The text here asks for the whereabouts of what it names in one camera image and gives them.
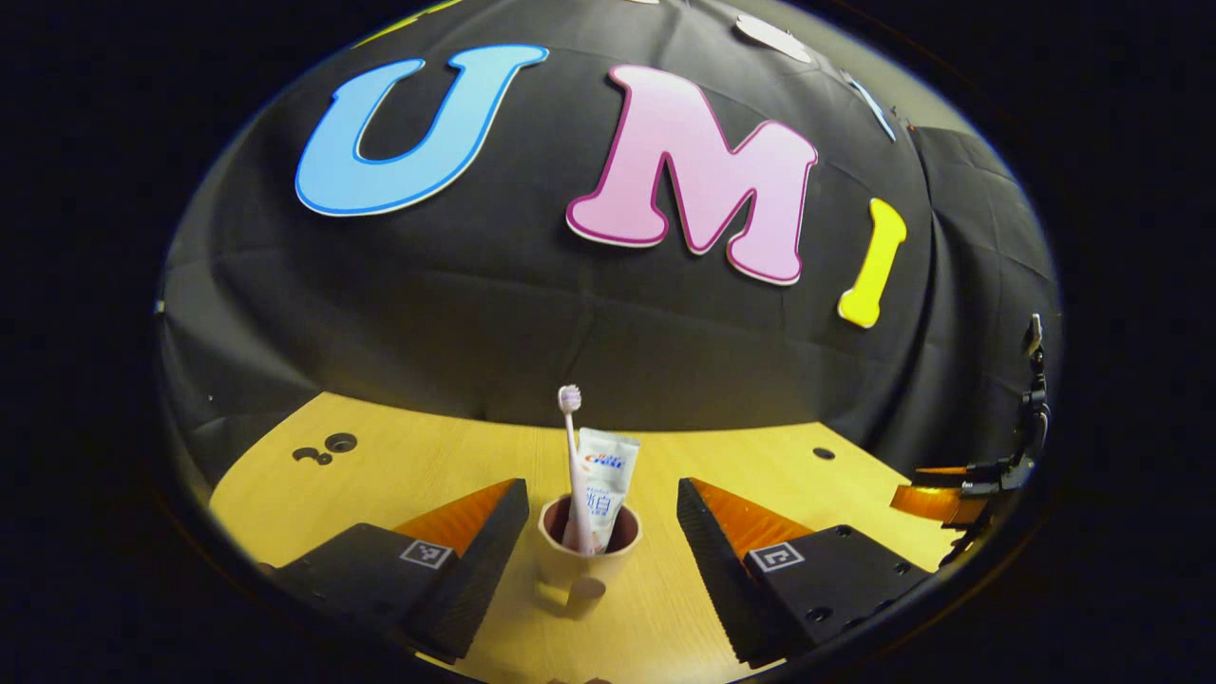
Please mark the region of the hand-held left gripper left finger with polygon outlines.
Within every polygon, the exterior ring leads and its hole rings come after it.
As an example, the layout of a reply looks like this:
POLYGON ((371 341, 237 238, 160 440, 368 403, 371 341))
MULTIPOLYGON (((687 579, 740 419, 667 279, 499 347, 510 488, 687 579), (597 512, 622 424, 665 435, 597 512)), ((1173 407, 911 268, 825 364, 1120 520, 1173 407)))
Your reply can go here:
POLYGON ((529 514, 525 481, 508 478, 396 529, 351 525, 270 576, 343 627, 452 665, 482 628, 529 514))

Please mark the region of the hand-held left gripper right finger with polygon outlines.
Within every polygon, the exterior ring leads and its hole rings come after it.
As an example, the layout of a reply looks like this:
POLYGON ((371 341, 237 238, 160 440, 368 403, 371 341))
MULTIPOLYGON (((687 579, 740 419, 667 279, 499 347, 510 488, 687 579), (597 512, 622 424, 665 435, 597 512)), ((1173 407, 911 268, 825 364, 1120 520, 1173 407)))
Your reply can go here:
POLYGON ((868 623, 930 572, 851 525, 807 531, 716 484, 682 478, 676 516, 734 658, 796 658, 868 623))

